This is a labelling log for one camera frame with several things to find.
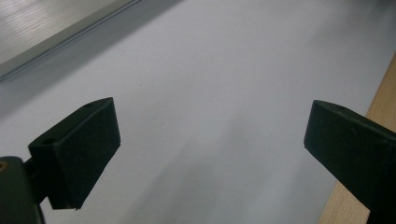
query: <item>wooden surface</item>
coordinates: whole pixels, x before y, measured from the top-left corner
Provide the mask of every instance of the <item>wooden surface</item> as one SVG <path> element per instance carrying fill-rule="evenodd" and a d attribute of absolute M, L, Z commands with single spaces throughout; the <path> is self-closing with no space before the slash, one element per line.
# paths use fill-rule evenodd
<path fill-rule="evenodd" d="M 396 54 L 366 117 L 396 132 Z M 337 181 L 318 223 L 363 224 L 367 222 L 369 214 L 370 211 Z"/>

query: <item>black mount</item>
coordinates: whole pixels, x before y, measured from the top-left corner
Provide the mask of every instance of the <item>black mount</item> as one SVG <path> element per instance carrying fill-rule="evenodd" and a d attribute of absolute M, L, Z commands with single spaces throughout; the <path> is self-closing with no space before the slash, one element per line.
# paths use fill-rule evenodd
<path fill-rule="evenodd" d="M 79 209 L 120 146 L 112 98 L 82 106 L 29 145 L 32 158 L 0 158 L 0 223 L 42 224 L 39 204 Z"/>

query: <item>black plastic block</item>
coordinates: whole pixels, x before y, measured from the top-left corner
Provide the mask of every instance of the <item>black plastic block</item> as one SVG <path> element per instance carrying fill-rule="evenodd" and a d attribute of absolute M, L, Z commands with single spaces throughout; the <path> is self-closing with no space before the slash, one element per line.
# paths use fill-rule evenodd
<path fill-rule="evenodd" d="M 79 209 L 120 146 L 112 98 L 84 105 L 29 145 L 54 209 Z"/>

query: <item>screw hole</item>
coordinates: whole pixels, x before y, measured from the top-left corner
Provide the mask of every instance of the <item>screw hole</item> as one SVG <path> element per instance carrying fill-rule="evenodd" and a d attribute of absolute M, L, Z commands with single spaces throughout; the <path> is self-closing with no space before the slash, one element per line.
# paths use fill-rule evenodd
<path fill-rule="evenodd" d="M 56 141 L 55 138 L 48 138 L 48 139 L 44 140 L 44 141 L 42 142 L 42 144 L 43 144 L 43 145 L 49 145 L 49 144 L 54 143 L 55 141 Z"/>
<path fill-rule="evenodd" d="M 7 166 L 8 166 L 8 162 L 0 161 L 0 172 L 6 170 Z"/>

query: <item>white surface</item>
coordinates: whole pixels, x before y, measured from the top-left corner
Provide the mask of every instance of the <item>white surface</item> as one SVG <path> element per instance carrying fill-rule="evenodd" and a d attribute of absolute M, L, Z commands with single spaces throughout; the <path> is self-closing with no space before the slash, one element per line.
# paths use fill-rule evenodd
<path fill-rule="evenodd" d="M 1 155 L 113 96 L 122 146 L 48 223 L 316 223 L 334 179 L 310 106 L 367 110 L 396 49 L 379 2 L 145 0 L 0 84 Z"/>

